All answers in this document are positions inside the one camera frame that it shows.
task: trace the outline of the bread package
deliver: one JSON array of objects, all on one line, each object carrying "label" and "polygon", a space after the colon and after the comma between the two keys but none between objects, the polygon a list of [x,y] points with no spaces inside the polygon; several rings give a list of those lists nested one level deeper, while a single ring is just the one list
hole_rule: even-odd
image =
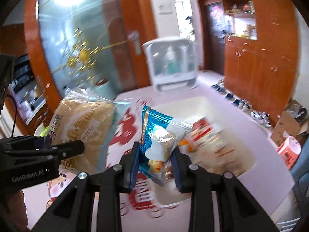
[{"label": "bread package", "polygon": [[105,170],[108,144],[130,102],[110,101],[84,91],[72,90],[59,104],[49,124],[52,145],[80,139],[83,154],[62,161],[74,173]]}]

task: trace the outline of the bottle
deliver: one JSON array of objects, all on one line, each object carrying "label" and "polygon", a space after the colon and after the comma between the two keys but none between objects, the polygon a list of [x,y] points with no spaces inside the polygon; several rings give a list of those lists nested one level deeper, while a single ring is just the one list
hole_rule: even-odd
[{"label": "bottle", "polygon": [[249,3],[249,6],[250,6],[251,14],[254,14],[255,10],[254,10],[254,6],[253,6],[252,0],[248,0],[248,3]]},{"label": "bottle", "polygon": [[173,47],[170,46],[167,48],[167,53],[165,54],[164,74],[171,75],[177,72],[176,53],[174,52]]}]

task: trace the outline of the frosted glass panel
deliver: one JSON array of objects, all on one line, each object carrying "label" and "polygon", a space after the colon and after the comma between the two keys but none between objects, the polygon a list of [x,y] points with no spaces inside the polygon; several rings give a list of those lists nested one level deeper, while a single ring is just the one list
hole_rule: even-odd
[{"label": "frosted glass panel", "polygon": [[[38,0],[38,19],[46,61],[62,97],[66,87],[83,84],[85,88],[101,79],[109,80],[109,90],[115,95],[136,88],[126,43],[93,55],[95,65],[87,76],[75,78],[68,69],[60,69],[67,61],[63,52],[76,42],[76,29],[92,50],[127,40],[118,0]],[[87,81],[88,76],[94,79]]]}]

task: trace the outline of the pink stool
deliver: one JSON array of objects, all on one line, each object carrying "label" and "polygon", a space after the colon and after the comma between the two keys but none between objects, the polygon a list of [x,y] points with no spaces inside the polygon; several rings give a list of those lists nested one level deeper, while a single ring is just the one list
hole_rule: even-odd
[{"label": "pink stool", "polygon": [[277,153],[286,163],[288,169],[290,169],[297,160],[302,147],[299,142],[292,136],[289,136],[280,147],[277,149]]}]

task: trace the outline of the pink table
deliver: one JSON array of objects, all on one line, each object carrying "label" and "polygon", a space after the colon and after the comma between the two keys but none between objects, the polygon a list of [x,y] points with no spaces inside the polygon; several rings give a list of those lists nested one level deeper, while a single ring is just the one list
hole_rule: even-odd
[{"label": "pink table", "polygon": [[[121,156],[132,148],[134,141],[140,140],[141,119],[138,113],[143,104],[147,103],[154,106],[196,96],[204,96],[211,100],[226,119],[236,126],[234,130],[236,135],[242,139],[247,147],[251,148],[257,163],[248,172],[241,175],[239,180],[264,210],[271,215],[292,189],[293,178],[273,146],[268,142],[267,135],[263,130],[250,121],[247,115],[233,107],[230,101],[211,89],[203,74],[199,75],[198,86],[193,90],[174,91],[158,95],[152,87],[145,87],[120,94],[117,100],[131,98],[132,105],[124,115],[110,143],[107,167],[117,164]],[[154,193],[151,191],[148,181],[149,179],[143,174],[138,173],[133,193],[121,194],[123,232],[139,230],[147,232],[188,231],[191,201],[185,201],[171,208],[157,207],[154,201]],[[38,187],[24,190],[27,208],[27,203],[33,205],[30,199],[34,199],[36,188]],[[37,213],[41,215],[43,212],[44,210],[38,210]],[[29,219],[29,227],[32,227],[36,222],[35,219]]]}]

